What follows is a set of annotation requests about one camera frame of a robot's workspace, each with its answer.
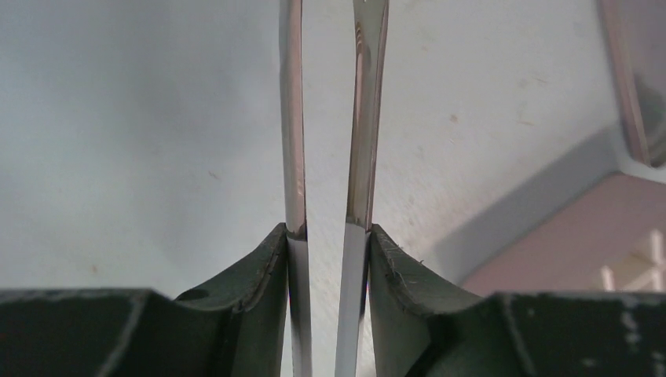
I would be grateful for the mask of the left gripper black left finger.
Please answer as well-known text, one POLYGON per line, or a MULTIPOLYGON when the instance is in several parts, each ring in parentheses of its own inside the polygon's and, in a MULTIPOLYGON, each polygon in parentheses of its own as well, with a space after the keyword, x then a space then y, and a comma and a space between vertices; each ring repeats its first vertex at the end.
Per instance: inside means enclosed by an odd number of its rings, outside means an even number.
POLYGON ((151 289, 1 293, 4 376, 278 376, 287 242, 277 225, 247 256, 171 299, 151 289))

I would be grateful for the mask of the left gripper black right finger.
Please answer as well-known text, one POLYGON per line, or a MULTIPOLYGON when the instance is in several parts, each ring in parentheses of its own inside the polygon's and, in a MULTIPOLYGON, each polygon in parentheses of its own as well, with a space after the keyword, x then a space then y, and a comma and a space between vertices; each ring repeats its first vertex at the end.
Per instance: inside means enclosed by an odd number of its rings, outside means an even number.
POLYGON ((406 254, 379 225, 369 300, 380 376, 662 376, 665 297, 500 292, 482 298, 406 254))

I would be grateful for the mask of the silver metal tongs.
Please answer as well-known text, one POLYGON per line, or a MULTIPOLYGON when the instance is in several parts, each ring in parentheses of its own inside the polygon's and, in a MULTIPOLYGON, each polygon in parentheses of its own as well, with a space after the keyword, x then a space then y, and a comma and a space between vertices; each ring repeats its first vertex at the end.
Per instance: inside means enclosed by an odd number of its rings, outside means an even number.
MULTIPOLYGON (((355 80, 335 351, 337 376, 356 375, 362 338, 389 3, 355 1, 353 13, 355 80)), ((313 337, 306 220, 300 1, 280 2, 279 52, 292 364, 295 376, 311 376, 313 337)))

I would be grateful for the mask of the silver metal box lid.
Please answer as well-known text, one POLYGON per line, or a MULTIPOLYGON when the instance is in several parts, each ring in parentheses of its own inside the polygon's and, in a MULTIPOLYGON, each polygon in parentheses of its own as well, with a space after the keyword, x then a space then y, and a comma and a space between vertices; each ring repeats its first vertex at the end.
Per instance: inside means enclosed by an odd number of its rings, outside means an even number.
POLYGON ((599 1, 629 155, 665 168, 665 2, 599 1))

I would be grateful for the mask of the white divided chocolate box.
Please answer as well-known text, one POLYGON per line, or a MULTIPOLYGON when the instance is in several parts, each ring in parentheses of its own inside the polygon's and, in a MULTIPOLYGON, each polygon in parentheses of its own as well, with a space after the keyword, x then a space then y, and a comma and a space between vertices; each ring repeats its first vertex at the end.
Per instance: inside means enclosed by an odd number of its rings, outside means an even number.
POLYGON ((495 291, 665 290, 665 186, 612 174, 464 281, 495 291))

